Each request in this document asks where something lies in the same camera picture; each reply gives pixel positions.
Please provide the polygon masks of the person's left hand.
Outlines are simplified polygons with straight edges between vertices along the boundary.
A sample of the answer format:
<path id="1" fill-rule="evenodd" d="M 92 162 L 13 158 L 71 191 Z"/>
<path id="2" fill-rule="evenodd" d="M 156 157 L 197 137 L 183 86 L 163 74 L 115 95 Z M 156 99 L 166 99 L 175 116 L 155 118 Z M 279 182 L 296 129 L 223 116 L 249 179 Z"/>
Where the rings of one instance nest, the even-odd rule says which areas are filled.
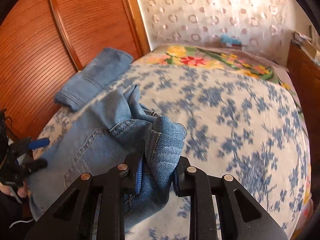
<path id="1" fill-rule="evenodd" d="M 2 183 L 0 183 L 0 189 L 1 189 L 1 192 L 6 194 L 7 196 L 11 196 L 11 197 L 14 196 L 14 193 L 12 192 L 9 186 L 3 185 Z M 18 188 L 16 194 L 20 198 L 27 198 L 29 196 L 29 187 L 26 179 L 23 182 L 23 186 Z"/>

